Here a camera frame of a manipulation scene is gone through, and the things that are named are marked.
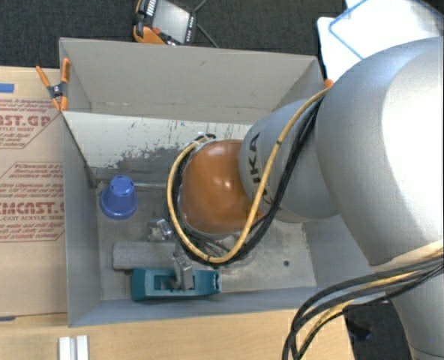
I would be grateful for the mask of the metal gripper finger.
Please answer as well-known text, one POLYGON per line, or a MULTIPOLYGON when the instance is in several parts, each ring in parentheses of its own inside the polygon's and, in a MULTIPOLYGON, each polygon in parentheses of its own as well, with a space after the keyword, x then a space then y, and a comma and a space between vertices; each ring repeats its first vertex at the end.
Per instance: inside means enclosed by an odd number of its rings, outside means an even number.
POLYGON ((192 290, 194 276, 191 261, 184 254, 175 252, 173 254, 173 269, 172 287, 176 290, 192 290))
POLYGON ((165 219, 153 220, 148 223, 148 236, 150 242, 165 242, 173 237, 173 230, 165 219))

